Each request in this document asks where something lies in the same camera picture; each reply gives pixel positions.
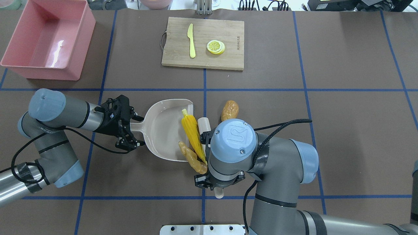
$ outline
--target white cylinder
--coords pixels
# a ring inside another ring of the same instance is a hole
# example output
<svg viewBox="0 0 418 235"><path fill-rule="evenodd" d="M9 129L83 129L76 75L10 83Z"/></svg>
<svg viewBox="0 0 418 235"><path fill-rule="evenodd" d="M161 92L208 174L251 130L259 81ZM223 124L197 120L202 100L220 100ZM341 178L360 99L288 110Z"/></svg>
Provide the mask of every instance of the white cylinder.
<svg viewBox="0 0 418 235"><path fill-rule="evenodd" d="M199 127L199 134L201 135L205 131L210 131L210 123L207 117L201 117L197 120L197 125ZM202 144L203 152L206 154L206 145Z"/></svg>
<svg viewBox="0 0 418 235"><path fill-rule="evenodd" d="M215 187L213 189L213 192L215 192L215 197L217 199L221 199L221 198L224 197L224 189L223 188Z"/></svg>

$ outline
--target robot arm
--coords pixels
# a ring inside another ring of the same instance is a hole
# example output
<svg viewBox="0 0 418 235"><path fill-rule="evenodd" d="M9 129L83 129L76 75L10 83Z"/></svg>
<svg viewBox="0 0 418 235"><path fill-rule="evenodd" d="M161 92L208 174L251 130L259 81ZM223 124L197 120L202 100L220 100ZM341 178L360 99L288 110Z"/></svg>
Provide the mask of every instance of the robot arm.
<svg viewBox="0 0 418 235"><path fill-rule="evenodd" d="M398 235L418 234L416 225L375 225L296 209L300 184L313 181L318 171L316 149L306 143L273 137L257 149L266 135L239 119L222 122L201 138L208 172L195 176L201 188L225 188L244 179L244 171L258 181L250 235Z"/></svg>
<svg viewBox="0 0 418 235"><path fill-rule="evenodd" d="M39 181L42 177L37 166L26 163L1 173L0 207L51 183L64 187L83 176L84 170L63 131L66 126L115 136L115 146L127 151L142 145L130 131L131 119L143 120L133 110L123 95L98 106L58 91L38 90L29 111L18 121L18 130L29 139L47 133L34 141L40 156L34 162L42 166L44 179L36 184L18 180L11 171L24 181Z"/></svg>

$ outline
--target brown table surface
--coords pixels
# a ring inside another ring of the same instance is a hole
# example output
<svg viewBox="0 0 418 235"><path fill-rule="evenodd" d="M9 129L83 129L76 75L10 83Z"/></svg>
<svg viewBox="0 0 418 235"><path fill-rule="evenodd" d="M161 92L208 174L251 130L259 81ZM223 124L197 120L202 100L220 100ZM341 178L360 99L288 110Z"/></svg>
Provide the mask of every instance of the brown table surface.
<svg viewBox="0 0 418 235"><path fill-rule="evenodd" d="M0 55L20 13L0 12ZM0 168L26 143L16 123L42 87L91 103L124 94L140 115L160 100L186 98L196 118L207 116L212 127L225 102L235 100L239 118L253 127L313 119L312 126L293 125L278 134L312 143L319 153L320 174L302 185L299 209L409 222L418 159L417 13L216 10L208 18L245 21L243 72L161 66L159 43L169 16L201 18L193 10L95 11L76 82L25 79L0 67ZM0 234L159 234L162 225L243 223L250 177L218 200L194 186L187 163L165 161L146 147L118 156L68 136L85 178L1 208ZM109 148L115 142L104 135L95 140ZM18 162L36 158L31 146Z"/></svg>

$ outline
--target wooden cutting board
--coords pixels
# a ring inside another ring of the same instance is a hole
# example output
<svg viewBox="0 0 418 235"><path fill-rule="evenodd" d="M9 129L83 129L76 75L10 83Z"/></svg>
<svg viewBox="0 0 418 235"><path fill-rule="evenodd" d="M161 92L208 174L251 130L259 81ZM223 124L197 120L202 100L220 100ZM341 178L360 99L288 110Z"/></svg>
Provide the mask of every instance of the wooden cutting board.
<svg viewBox="0 0 418 235"><path fill-rule="evenodd" d="M187 30L193 24L196 57L190 58ZM220 55L210 53L207 43L219 40L225 44ZM244 70L244 22L169 17L167 41L164 46L164 66L206 69Z"/></svg>

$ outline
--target yellow plastic knife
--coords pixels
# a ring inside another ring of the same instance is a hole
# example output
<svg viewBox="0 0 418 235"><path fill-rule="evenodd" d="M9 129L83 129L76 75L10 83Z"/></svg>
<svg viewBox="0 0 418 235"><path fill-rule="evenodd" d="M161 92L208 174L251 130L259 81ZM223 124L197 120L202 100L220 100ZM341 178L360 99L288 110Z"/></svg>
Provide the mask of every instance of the yellow plastic knife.
<svg viewBox="0 0 418 235"><path fill-rule="evenodd" d="M187 37L190 39L190 57L196 57L196 52L194 51L194 43L193 43L193 24L189 25L189 29L187 30Z"/></svg>

